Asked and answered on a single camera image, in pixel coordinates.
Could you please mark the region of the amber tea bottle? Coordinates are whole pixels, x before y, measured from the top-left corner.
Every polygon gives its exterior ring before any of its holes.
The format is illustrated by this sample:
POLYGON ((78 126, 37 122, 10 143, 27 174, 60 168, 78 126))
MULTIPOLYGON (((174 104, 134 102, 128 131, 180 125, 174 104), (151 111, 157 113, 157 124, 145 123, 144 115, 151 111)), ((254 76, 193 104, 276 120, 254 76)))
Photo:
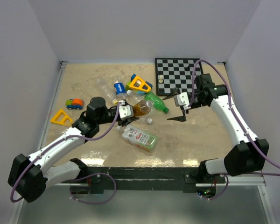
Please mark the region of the amber tea bottle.
POLYGON ((151 112, 154 102, 152 100, 141 100, 133 106, 133 115, 135 117, 141 117, 148 115, 151 112))

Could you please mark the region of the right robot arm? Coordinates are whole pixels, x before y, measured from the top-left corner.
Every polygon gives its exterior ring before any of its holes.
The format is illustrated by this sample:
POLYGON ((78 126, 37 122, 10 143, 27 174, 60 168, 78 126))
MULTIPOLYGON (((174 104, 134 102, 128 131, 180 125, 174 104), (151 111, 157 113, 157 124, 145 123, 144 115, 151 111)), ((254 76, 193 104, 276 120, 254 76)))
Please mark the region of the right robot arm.
POLYGON ((266 161, 264 157, 268 153, 269 143, 266 139, 259 139, 245 123, 227 86, 216 85, 210 74, 199 75, 195 77, 194 82, 197 89, 193 93, 173 88, 165 97, 173 98, 175 105, 182 111, 182 116, 174 117, 173 120, 185 122, 189 110, 209 106, 223 123, 233 148, 224 158, 202 161, 192 178, 196 182, 210 183, 220 174, 238 176, 261 171, 266 161))

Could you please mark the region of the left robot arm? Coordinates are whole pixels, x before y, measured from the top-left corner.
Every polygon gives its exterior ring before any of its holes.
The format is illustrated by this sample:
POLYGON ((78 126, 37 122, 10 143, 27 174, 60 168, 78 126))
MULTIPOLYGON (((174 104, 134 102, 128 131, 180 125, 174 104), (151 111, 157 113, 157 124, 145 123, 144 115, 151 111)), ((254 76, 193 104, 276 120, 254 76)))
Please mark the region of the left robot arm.
POLYGON ((22 199, 33 202, 47 188, 67 180, 83 183, 90 173, 81 160, 71 159, 60 166, 55 163, 84 143, 105 137, 106 133, 96 136, 100 125, 110 124, 109 132, 115 124, 127 126, 136 120, 138 117, 126 100, 107 108, 104 98, 92 98, 86 110, 59 138, 35 153, 28 156, 19 154, 14 158, 7 181, 12 187, 11 202, 22 199))

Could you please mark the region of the white green tea bottle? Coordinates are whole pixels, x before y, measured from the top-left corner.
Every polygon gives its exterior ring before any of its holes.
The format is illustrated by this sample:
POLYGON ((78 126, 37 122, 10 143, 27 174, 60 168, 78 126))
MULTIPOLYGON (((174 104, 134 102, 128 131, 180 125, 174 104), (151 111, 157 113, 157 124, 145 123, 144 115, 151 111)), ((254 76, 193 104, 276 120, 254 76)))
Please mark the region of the white green tea bottle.
POLYGON ((153 152, 157 143, 157 137, 155 135, 132 125, 117 126, 116 130, 120 133, 125 142, 148 153, 153 152))

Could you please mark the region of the green plastic bottle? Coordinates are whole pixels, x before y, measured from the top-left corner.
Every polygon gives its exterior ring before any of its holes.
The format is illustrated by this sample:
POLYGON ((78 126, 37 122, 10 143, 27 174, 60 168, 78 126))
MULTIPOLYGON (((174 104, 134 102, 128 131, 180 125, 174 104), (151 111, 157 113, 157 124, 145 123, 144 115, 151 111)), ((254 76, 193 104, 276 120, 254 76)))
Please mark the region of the green plastic bottle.
POLYGON ((168 113, 169 109, 165 106, 165 103, 161 98, 156 96, 153 92, 148 92, 144 96, 145 100, 151 100, 154 103, 154 108, 158 111, 162 111, 164 113, 168 113))

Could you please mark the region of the blue pepsi bottle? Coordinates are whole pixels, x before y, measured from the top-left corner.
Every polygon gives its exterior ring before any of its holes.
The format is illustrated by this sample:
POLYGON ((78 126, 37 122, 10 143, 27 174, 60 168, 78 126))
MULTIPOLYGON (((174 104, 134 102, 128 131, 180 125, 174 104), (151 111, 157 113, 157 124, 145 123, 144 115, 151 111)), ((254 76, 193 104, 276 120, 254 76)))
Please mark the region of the blue pepsi bottle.
POLYGON ((114 85, 116 96, 125 97, 127 95, 125 86, 122 82, 116 82, 114 85))

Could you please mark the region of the clear bottle yellow cap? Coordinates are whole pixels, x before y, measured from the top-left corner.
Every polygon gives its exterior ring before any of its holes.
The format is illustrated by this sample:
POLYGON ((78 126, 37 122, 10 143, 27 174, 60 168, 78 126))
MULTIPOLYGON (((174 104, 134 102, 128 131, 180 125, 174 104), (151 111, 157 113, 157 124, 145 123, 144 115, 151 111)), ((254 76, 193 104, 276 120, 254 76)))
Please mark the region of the clear bottle yellow cap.
POLYGON ((109 87, 104 79, 97 78, 95 82, 99 90, 102 92, 104 98, 113 105, 117 105, 118 100, 116 98, 114 89, 109 87))

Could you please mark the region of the black white chessboard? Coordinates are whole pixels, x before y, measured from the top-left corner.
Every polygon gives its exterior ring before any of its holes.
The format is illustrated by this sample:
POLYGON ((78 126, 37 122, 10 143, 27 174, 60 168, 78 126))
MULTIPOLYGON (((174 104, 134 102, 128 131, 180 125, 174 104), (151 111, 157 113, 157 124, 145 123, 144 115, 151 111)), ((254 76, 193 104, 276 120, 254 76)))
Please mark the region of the black white chessboard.
POLYGON ((158 96, 166 96, 171 89, 178 88, 181 92, 192 91, 192 71, 196 69, 195 75, 203 74, 201 63, 194 64, 197 58, 155 58, 155 91, 158 96), (159 83, 160 75, 163 75, 163 83, 159 83))

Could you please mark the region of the yellow triangle toy block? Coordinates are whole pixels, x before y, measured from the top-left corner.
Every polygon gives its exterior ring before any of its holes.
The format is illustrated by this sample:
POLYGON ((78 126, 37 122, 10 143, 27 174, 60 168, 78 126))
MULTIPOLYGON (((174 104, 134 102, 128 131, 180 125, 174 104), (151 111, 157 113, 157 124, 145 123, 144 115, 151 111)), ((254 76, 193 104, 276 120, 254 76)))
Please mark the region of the yellow triangle toy block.
POLYGON ((148 93, 152 90, 152 85, 149 82, 144 81, 141 77, 139 77, 136 74, 133 74, 131 76, 131 80, 130 83, 128 84, 128 87, 130 89, 143 91, 145 93, 148 93))
POLYGON ((73 123, 72 118, 63 110, 60 109, 50 120, 51 123, 62 125, 62 126, 71 126, 73 123))

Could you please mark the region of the colourful toy car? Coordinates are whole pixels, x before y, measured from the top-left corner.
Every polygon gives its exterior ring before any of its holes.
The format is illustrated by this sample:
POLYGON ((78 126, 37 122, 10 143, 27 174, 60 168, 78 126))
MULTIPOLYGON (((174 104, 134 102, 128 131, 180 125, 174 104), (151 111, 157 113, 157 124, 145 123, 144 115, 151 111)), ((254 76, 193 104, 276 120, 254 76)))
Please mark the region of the colourful toy car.
POLYGON ((82 110, 84 101, 79 98, 68 99, 66 101, 66 108, 69 110, 82 110))

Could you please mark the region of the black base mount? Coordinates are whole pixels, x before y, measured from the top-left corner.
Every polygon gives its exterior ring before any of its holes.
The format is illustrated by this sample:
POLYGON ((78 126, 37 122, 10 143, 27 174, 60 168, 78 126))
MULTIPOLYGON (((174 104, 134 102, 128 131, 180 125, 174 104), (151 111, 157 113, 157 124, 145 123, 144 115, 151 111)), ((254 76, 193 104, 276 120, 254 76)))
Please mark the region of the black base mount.
POLYGON ((225 183, 218 175, 198 174, 198 168, 174 167, 87 167, 75 181, 85 183, 92 194, 105 190, 154 190, 196 193, 196 188, 225 183))

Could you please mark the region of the aluminium frame rail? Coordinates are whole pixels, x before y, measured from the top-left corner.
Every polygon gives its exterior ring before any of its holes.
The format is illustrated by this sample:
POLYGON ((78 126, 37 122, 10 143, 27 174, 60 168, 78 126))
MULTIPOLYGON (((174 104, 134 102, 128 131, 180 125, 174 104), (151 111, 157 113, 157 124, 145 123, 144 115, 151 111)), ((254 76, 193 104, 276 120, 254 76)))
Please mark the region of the aluminium frame rail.
POLYGON ((45 146, 46 143, 46 139, 48 136, 48 132, 49 132, 49 128, 50 128, 50 119, 52 116, 52 112, 54 110, 55 104, 56 104, 56 99, 59 93, 59 89, 60 89, 60 85, 63 79, 63 75, 65 73, 67 64, 69 62, 68 61, 60 61, 60 66, 59 66, 59 73, 57 76, 57 81, 56 81, 56 85, 53 89, 53 94, 52 94, 52 98, 49 104, 49 109, 48 109, 48 113, 46 115, 45 121, 44 121, 44 126, 41 132, 41 136, 40 136, 40 141, 38 143, 38 146, 36 147, 36 152, 38 152, 39 150, 42 149, 43 146, 45 146))

